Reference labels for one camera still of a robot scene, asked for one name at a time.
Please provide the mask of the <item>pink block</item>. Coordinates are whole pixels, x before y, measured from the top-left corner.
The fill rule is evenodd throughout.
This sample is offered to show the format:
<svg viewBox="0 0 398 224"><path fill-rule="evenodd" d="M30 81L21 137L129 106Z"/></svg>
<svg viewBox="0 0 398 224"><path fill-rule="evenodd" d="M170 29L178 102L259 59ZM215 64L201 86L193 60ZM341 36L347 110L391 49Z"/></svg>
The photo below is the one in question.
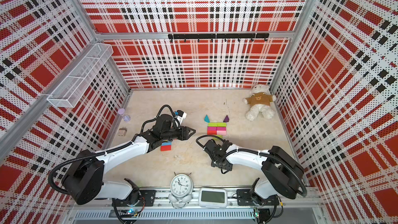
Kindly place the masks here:
<svg viewBox="0 0 398 224"><path fill-rule="evenodd" d="M224 136L224 135L226 135L226 134L227 134L227 131L226 131L226 130L217 130L217 135Z"/></svg>

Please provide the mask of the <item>red block front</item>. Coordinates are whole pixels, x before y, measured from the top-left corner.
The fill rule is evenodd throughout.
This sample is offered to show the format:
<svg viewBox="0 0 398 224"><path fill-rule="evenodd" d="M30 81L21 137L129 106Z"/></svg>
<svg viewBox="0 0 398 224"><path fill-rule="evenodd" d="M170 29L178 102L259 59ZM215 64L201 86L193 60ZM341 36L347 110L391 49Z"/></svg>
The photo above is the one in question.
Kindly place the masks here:
<svg viewBox="0 0 398 224"><path fill-rule="evenodd" d="M162 145L161 151L170 151L172 150L172 145Z"/></svg>

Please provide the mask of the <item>red block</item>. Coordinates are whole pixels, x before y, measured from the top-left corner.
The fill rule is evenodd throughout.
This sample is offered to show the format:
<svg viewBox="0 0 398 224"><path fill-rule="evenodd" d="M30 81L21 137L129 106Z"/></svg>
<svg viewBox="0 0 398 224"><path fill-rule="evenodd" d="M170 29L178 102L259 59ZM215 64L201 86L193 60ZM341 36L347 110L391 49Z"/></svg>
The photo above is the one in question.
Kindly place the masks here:
<svg viewBox="0 0 398 224"><path fill-rule="evenodd" d="M162 145L161 151L170 151L172 150L172 145Z"/></svg>
<svg viewBox="0 0 398 224"><path fill-rule="evenodd" d="M216 130L208 130L207 134L208 135L217 135L217 131Z"/></svg>

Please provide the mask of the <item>teal triangle block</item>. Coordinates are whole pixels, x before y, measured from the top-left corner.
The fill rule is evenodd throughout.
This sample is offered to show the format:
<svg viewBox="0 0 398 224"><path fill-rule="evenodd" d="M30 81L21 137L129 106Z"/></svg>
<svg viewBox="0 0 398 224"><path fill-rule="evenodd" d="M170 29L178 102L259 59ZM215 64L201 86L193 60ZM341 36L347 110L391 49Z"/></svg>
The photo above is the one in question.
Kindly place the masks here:
<svg viewBox="0 0 398 224"><path fill-rule="evenodd" d="M210 119L209 119L209 117L207 115L205 116L204 121L207 122L207 123L210 123Z"/></svg>

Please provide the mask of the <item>light green block top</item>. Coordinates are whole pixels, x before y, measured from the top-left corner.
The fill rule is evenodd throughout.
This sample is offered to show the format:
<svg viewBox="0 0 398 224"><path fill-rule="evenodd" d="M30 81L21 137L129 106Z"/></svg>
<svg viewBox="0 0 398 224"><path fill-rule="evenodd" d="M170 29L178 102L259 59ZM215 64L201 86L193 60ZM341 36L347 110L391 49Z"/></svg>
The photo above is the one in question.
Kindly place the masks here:
<svg viewBox="0 0 398 224"><path fill-rule="evenodd" d="M218 122L217 127L226 127L227 123L226 122Z"/></svg>
<svg viewBox="0 0 398 224"><path fill-rule="evenodd" d="M217 126L218 126L218 123L217 123L217 122L209 122L209 123L208 123L208 126L209 126L209 127L217 127Z"/></svg>

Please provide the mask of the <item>light green block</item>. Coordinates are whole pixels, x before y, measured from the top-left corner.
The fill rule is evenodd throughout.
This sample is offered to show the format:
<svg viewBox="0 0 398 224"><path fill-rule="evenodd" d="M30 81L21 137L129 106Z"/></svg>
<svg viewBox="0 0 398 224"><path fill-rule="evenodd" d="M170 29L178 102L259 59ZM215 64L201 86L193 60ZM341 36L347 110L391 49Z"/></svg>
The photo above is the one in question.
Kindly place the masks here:
<svg viewBox="0 0 398 224"><path fill-rule="evenodd" d="M219 139L219 140L223 140L223 137L221 135L214 135L214 137Z"/></svg>
<svg viewBox="0 0 398 224"><path fill-rule="evenodd" d="M217 127L217 126L218 126L218 123L217 123L217 122L209 122L209 123L208 123L208 126L209 126L209 127Z"/></svg>
<svg viewBox="0 0 398 224"><path fill-rule="evenodd" d="M218 122L217 127L226 127L227 123L226 122Z"/></svg>

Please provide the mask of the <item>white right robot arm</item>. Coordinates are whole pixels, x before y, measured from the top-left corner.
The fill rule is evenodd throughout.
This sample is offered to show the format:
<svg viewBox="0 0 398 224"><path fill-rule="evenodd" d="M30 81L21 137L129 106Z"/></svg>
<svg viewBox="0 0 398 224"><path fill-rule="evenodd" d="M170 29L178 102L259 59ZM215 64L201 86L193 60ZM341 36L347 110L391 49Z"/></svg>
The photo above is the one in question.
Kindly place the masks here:
<svg viewBox="0 0 398 224"><path fill-rule="evenodd" d="M235 164L261 171L249 191L248 200L254 205L265 205L266 199L282 195L294 200L297 195L307 196L303 167L279 146L269 150L239 147L215 135L202 135L196 143L211 159L211 166L222 174L231 172Z"/></svg>

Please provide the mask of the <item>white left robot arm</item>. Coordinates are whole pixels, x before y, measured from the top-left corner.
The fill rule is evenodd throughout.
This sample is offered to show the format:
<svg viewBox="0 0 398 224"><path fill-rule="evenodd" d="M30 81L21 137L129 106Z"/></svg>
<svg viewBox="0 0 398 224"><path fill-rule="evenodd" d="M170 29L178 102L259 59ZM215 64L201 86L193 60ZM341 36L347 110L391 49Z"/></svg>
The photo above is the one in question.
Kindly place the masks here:
<svg viewBox="0 0 398 224"><path fill-rule="evenodd" d="M99 199L127 199L139 188L129 179L108 181L104 176L113 168L128 160L147 154L163 143L173 140L187 141L196 131L182 125L187 114L181 110L163 114L145 121L153 127L134 135L131 141L121 145L90 152L81 151L76 158L55 166L48 175L48 185L55 191L69 195L76 204L84 205Z"/></svg>

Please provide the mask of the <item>white digital clock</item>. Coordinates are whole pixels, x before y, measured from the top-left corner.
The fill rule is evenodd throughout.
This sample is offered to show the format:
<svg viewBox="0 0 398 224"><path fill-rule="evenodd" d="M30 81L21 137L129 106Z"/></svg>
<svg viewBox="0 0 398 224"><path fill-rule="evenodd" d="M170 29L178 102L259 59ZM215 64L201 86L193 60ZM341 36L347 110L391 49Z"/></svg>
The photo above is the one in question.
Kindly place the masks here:
<svg viewBox="0 0 398 224"><path fill-rule="evenodd" d="M223 188L201 188L199 206L205 208L226 208L228 204L227 191Z"/></svg>

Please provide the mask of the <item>white twin-bell alarm clock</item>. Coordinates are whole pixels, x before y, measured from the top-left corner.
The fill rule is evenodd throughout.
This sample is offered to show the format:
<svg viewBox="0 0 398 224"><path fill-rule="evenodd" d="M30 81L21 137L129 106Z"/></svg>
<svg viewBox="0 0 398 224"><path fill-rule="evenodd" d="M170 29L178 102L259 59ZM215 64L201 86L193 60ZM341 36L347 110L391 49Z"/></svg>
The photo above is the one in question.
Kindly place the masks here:
<svg viewBox="0 0 398 224"><path fill-rule="evenodd" d="M194 183L191 174L175 174L170 184L169 201L173 208L184 208L193 199Z"/></svg>

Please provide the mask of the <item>purple sand hourglass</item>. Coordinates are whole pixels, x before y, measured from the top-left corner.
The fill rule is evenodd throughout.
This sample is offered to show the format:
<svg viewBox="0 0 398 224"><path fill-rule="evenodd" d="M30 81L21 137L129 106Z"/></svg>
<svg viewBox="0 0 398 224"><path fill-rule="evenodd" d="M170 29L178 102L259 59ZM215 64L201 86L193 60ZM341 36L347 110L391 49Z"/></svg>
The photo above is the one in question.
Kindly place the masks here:
<svg viewBox="0 0 398 224"><path fill-rule="evenodd" d="M118 109L118 114L122 117L123 121L129 122L131 117L126 113L124 108Z"/></svg>

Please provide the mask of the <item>white teddy bear brown shirt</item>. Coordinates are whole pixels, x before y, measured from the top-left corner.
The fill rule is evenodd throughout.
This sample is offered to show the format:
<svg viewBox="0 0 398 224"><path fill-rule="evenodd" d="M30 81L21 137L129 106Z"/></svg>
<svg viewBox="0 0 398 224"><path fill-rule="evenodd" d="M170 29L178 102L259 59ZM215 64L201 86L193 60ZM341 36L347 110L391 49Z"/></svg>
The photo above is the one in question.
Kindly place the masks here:
<svg viewBox="0 0 398 224"><path fill-rule="evenodd" d="M259 114L265 119L272 119L275 111L271 103L276 101L276 96L272 95L268 85L257 84L250 91L250 97L244 98L243 102L250 105L250 110L245 117L249 121L254 121Z"/></svg>

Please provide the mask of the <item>black wall hook rail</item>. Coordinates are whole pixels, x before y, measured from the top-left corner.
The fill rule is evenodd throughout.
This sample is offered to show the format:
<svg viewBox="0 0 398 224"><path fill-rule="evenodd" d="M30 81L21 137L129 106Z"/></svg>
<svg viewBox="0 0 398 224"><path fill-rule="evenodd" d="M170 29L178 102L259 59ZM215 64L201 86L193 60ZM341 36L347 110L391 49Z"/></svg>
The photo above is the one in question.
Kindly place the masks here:
<svg viewBox="0 0 398 224"><path fill-rule="evenodd" d="M214 33L214 34L169 34L169 40L188 40L188 39L265 39L269 38L269 33Z"/></svg>

